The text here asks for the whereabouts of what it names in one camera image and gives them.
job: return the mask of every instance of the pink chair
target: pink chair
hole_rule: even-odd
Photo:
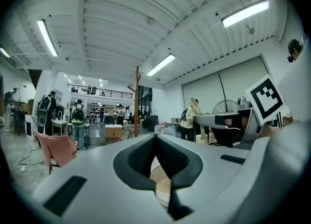
[[[54,159],[59,167],[63,167],[76,157],[78,142],[72,142],[68,135],[49,136],[34,130],[34,135],[39,139],[42,147],[44,162],[51,173]]]

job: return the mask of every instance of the railing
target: railing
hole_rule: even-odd
[[[120,92],[114,91],[104,88],[89,88],[87,86],[77,86],[68,84],[68,90],[71,93],[78,93],[78,94],[90,94],[90,95],[97,95],[102,97],[115,97],[115,98],[122,98],[122,99],[132,99],[133,94],[127,92]]]

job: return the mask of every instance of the floor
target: floor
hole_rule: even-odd
[[[141,128],[138,129],[139,136],[149,133],[151,132]],[[104,124],[92,124],[90,126],[89,150],[105,145],[106,142],[104,137]],[[44,160],[44,157],[41,149],[39,149],[38,143],[27,139],[23,134],[19,137],[15,133],[2,133],[0,141],[12,174],[13,185],[27,194],[31,194],[40,182],[49,175],[48,168],[45,165],[40,165],[40,162]],[[107,144],[111,144],[116,141],[117,140],[108,140]],[[29,158],[21,163],[34,165],[26,165],[26,170],[21,171],[21,165],[19,165],[18,162],[26,158],[31,150],[34,151],[31,152]],[[61,170],[61,168],[53,167],[52,173],[57,170]]]

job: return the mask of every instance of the standing fan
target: standing fan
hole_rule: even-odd
[[[236,112],[238,110],[238,104],[232,100],[225,100],[217,103],[213,109],[213,113],[228,113]]]

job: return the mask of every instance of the light fixture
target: light fixture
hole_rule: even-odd
[[[52,53],[53,56],[58,56],[57,54],[57,51],[51,41],[51,37],[49,35],[49,32],[48,32],[48,29],[47,29],[47,26],[45,24],[45,21],[42,19],[42,20],[39,20],[38,21],[38,26],[39,26],[39,29],[41,31],[41,34],[44,38],[44,41],[46,42],[50,52]]]
[[[2,55],[10,58],[9,54],[4,50],[4,48],[0,48],[0,52],[2,53]]]
[[[261,0],[222,18],[222,23],[224,27],[227,28],[230,25],[233,25],[247,17],[250,17],[267,9],[269,9],[269,1]]]
[[[163,59],[162,62],[160,62],[158,65],[156,65],[147,75],[152,76],[155,73],[157,73],[161,68],[163,68],[165,65],[167,65],[169,62],[175,59],[175,56],[173,54],[169,54],[167,57]]]

